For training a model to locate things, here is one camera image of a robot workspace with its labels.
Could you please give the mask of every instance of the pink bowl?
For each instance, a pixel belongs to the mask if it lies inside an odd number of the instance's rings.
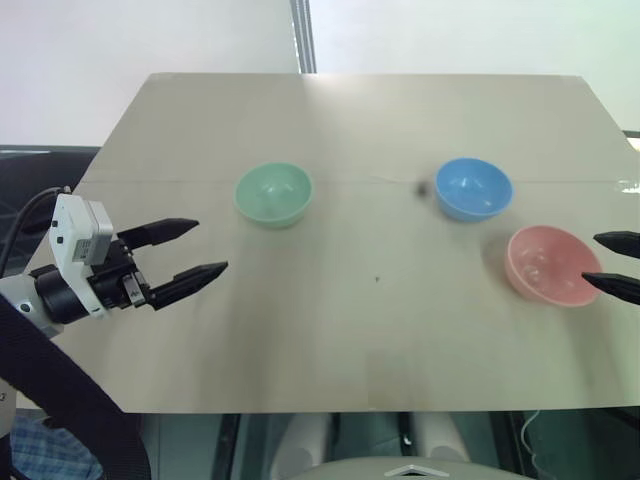
[[[507,277],[525,298],[562,307],[581,307],[600,292],[581,277],[601,272],[600,262],[580,239],[559,228],[518,230],[505,256]]]

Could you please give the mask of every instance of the small dark spot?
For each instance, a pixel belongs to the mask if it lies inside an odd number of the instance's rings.
[[[418,183],[416,188],[416,195],[420,198],[426,198],[429,195],[429,183],[426,181],[422,181]]]

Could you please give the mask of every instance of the white wall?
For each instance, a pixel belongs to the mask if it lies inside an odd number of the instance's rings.
[[[297,72],[288,0],[0,0],[0,144],[102,145],[152,72]]]
[[[640,0],[310,0],[319,72],[582,75],[640,130]]]

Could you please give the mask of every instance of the green bowl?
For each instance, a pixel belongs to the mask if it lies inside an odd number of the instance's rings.
[[[290,163],[266,163],[240,179],[233,202],[250,220],[282,228],[302,218],[312,196],[313,184],[303,169]]]

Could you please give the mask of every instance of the black strap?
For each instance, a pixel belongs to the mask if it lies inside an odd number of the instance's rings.
[[[147,453],[133,423],[2,296],[0,377],[73,433],[98,459],[107,479],[151,479]],[[0,458],[0,463],[9,460]]]
[[[9,478],[9,469],[11,468],[11,444],[9,443],[9,434],[0,438],[0,480]]]

